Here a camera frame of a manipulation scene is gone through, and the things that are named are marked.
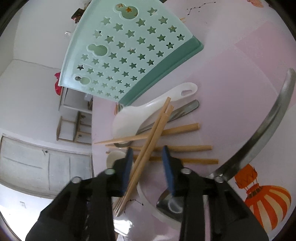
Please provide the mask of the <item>stainless steel spoon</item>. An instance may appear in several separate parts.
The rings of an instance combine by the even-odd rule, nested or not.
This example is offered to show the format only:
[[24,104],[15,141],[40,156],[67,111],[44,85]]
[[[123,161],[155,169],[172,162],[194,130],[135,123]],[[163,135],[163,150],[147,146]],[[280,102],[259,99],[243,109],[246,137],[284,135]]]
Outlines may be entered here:
[[[193,112],[195,109],[197,109],[198,107],[200,106],[200,103],[197,99],[189,102],[188,104],[185,104],[184,106],[181,106],[180,108],[174,110],[171,115],[170,115],[170,118],[169,118],[169,122],[171,121],[174,121],[174,120],[177,120],[191,112]],[[141,129],[139,129],[137,131],[137,135],[140,134],[140,133],[143,133],[147,130],[150,130],[152,128],[154,123],[151,123],[150,125],[148,126],[145,126]],[[124,147],[127,147],[129,146],[133,141],[129,141],[129,142],[126,142],[126,143],[115,143],[114,145],[117,147],[117,148],[124,148]]]

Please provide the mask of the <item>white side table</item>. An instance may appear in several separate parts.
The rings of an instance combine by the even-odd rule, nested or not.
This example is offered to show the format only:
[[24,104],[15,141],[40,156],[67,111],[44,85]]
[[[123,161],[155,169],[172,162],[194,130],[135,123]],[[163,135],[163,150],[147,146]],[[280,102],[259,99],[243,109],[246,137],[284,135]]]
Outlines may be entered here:
[[63,106],[68,109],[92,114],[88,102],[85,100],[85,93],[63,87],[58,109]]

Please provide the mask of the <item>wooden chair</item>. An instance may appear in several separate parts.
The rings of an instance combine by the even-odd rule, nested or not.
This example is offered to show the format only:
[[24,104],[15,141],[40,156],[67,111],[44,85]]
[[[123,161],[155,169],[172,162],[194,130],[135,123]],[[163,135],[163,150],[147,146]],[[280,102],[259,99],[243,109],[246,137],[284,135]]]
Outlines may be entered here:
[[75,144],[91,145],[92,115],[78,111],[75,120],[66,120],[60,117],[56,141],[64,141]]

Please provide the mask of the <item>white ceramic spoon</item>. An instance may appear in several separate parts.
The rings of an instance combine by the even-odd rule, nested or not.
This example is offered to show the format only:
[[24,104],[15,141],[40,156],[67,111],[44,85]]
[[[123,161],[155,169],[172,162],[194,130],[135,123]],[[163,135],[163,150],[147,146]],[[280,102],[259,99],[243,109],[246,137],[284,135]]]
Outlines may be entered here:
[[122,159],[125,157],[125,152],[122,151],[111,151],[108,155],[107,155],[107,159],[106,159],[106,166],[107,169],[112,168],[114,162],[116,160]]

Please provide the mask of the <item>white door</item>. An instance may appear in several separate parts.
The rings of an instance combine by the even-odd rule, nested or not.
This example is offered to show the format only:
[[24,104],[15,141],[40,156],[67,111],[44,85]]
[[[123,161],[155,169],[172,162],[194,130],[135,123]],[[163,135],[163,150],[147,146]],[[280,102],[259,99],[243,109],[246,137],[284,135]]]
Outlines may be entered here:
[[92,157],[1,138],[1,184],[53,199],[74,177],[93,177]]

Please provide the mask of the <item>mint green utensil caddy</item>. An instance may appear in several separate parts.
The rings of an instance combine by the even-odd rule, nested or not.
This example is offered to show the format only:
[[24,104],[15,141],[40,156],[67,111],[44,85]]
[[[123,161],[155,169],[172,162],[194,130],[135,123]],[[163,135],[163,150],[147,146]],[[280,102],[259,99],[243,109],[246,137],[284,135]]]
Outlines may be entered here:
[[202,49],[160,1],[92,1],[68,46],[59,85],[128,106]]

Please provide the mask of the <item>red plastic bag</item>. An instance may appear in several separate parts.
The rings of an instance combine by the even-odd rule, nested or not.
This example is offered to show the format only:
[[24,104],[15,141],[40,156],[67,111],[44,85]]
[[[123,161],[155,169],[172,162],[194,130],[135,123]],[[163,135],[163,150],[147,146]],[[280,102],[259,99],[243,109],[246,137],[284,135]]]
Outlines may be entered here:
[[56,83],[55,83],[55,92],[56,92],[56,94],[57,94],[58,96],[60,96],[61,93],[62,93],[62,87],[59,86],[60,74],[61,74],[60,72],[58,72],[58,73],[55,74],[55,77],[56,77],[56,79],[57,79],[57,81],[56,81]]

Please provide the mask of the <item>steel ladle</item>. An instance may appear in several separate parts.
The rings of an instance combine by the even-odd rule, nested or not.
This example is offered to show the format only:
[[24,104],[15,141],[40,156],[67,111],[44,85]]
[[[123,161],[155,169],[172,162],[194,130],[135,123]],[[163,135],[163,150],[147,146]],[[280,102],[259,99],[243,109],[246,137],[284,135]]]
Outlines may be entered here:
[[[209,179],[229,181],[261,152],[280,125],[292,99],[294,87],[295,70],[289,68],[278,97],[262,124],[237,153],[208,176]],[[156,204],[161,213],[176,221],[181,221],[183,206],[183,201],[174,198],[168,189],[160,195]]]

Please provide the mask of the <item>white plastic rice paddle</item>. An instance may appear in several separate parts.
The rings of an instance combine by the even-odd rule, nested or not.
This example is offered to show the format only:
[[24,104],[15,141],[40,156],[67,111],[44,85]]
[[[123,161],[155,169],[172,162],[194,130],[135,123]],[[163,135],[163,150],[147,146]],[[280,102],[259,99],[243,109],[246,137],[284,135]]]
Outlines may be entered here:
[[140,126],[156,111],[160,110],[169,97],[172,102],[195,94],[198,90],[192,82],[182,83],[159,97],[141,106],[124,107],[114,118],[112,137],[124,138],[137,133]]

